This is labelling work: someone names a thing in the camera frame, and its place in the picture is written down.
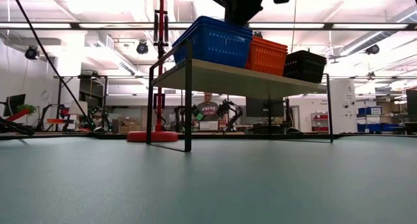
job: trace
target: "red pole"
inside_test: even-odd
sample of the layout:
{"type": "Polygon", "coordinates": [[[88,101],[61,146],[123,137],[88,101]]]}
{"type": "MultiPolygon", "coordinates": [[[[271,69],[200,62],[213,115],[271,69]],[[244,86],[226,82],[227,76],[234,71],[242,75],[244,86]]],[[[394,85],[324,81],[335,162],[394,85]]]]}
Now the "red pole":
{"type": "MultiPolygon", "coordinates": [[[[159,43],[164,42],[164,0],[159,0],[160,2],[160,6],[159,6],[159,43]]],[[[158,54],[158,59],[161,59],[162,56],[161,54],[158,54]]],[[[159,65],[159,69],[158,69],[158,75],[162,75],[162,69],[163,69],[163,65],[160,64],[159,65]]],[[[162,88],[158,87],[158,109],[157,109],[157,118],[156,118],[156,126],[155,126],[155,131],[160,132],[162,131],[162,120],[161,117],[162,116],[162,88]]]]}

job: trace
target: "shelf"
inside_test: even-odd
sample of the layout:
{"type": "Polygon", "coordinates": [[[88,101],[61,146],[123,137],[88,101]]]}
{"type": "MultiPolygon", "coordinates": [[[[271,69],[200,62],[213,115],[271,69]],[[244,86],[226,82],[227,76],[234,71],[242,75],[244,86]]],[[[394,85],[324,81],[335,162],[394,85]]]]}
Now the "shelf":
{"type": "MultiPolygon", "coordinates": [[[[193,91],[273,100],[298,94],[326,93],[326,86],[316,83],[196,59],[192,63],[193,91]]],[[[157,77],[153,85],[185,89],[185,63],[157,77]]]]}

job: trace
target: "ceiling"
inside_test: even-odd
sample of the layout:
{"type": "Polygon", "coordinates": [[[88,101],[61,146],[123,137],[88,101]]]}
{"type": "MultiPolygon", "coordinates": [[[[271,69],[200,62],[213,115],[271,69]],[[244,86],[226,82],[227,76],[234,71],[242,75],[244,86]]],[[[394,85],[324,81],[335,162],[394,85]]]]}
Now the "ceiling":
{"type": "MultiPolygon", "coordinates": [[[[158,0],[20,0],[31,21],[45,22],[152,22],[158,0]]],[[[251,22],[394,22],[395,16],[414,6],[414,0],[290,0],[275,5],[264,0],[263,11],[251,22]]],[[[211,0],[165,0],[170,22],[191,22],[198,16],[223,18],[224,9],[211,0]]],[[[13,0],[0,0],[0,21],[24,21],[13,0]]],[[[19,39],[32,38],[30,31],[13,31],[19,39]]],[[[79,31],[39,31],[42,38],[59,38],[71,43],[72,34],[79,31]]],[[[114,48],[122,58],[132,64],[141,74],[147,73],[150,64],[156,61],[157,52],[151,46],[152,31],[97,31],[100,38],[109,36],[114,48]],[[138,55],[136,46],[146,40],[149,52],[138,55]]],[[[170,31],[170,44],[182,31],[170,31]]],[[[356,39],[368,34],[367,31],[262,31],[265,39],[285,44],[290,51],[309,49],[323,56],[338,55],[338,50],[356,39]]],[[[358,52],[348,57],[330,59],[326,72],[331,76],[366,76],[374,71],[378,76],[410,76],[417,70],[416,32],[398,32],[378,43],[381,51],[377,55],[358,52]]],[[[122,68],[110,65],[100,59],[97,51],[86,52],[84,69],[95,69],[101,74],[127,75],[122,68]]],[[[357,81],[358,86],[367,88],[387,85],[386,81],[357,81]]]]}

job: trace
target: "person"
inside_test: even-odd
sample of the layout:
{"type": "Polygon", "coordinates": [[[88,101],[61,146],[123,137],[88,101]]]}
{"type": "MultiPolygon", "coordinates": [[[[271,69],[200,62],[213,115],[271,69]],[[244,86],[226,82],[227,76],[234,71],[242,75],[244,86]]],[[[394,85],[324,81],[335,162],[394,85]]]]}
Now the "person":
{"type": "Polygon", "coordinates": [[[202,112],[202,114],[204,115],[203,121],[212,121],[219,119],[219,116],[217,116],[217,109],[219,108],[219,105],[214,102],[211,102],[212,97],[212,93],[205,92],[204,102],[197,105],[198,110],[200,110],[200,112],[202,112]]]}

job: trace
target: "black cable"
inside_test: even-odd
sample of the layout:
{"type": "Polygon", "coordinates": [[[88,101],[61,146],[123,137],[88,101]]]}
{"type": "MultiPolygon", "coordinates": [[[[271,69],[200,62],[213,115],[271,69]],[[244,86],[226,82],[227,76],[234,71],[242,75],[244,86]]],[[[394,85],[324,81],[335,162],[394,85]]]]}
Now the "black cable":
{"type": "Polygon", "coordinates": [[[50,59],[50,57],[49,57],[48,53],[46,52],[46,50],[45,50],[44,46],[43,46],[43,45],[42,45],[42,43],[40,42],[40,39],[39,39],[39,37],[38,37],[38,35],[37,35],[37,33],[36,33],[35,29],[34,29],[34,28],[33,28],[33,26],[32,26],[31,20],[29,19],[29,17],[27,17],[27,14],[26,14],[26,12],[25,12],[25,9],[23,9],[22,4],[20,3],[20,1],[19,1],[19,0],[15,0],[15,2],[18,4],[18,6],[19,6],[19,8],[20,8],[20,11],[22,12],[23,16],[24,16],[24,17],[25,17],[25,19],[26,19],[27,24],[28,24],[28,25],[29,25],[29,27],[31,28],[31,31],[32,31],[32,33],[33,33],[33,36],[35,37],[36,41],[38,42],[40,49],[41,49],[41,50],[42,50],[42,52],[44,53],[45,58],[48,60],[48,62],[49,62],[49,64],[50,64],[50,66],[52,67],[53,71],[55,72],[55,74],[57,75],[57,77],[59,78],[59,80],[60,80],[60,81],[64,84],[65,88],[66,88],[66,89],[67,89],[67,91],[70,93],[70,95],[71,95],[72,99],[75,101],[75,103],[77,104],[77,106],[79,107],[79,109],[81,110],[81,112],[83,113],[83,116],[87,119],[87,122],[89,123],[89,126],[90,126],[90,128],[91,128],[91,131],[93,131],[93,130],[94,130],[94,128],[93,128],[93,125],[91,124],[90,119],[88,119],[88,117],[87,117],[87,115],[85,114],[85,112],[84,112],[83,108],[82,108],[82,107],[80,106],[80,104],[78,103],[78,101],[77,101],[76,97],[74,96],[74,94],[72,93],[72,91],[70,90],[70,88],[68,87],[68,85],[66,84],[66,82],[64,81],[64,79],[61,77],[61,75],[59,75],[59,73],[58,73],[57,69],[56,69],[56,68],[55,68],[55,66],[53,65],[53,63],[52,63],[52,61],[51,61],[51,59],[50,59]]]}

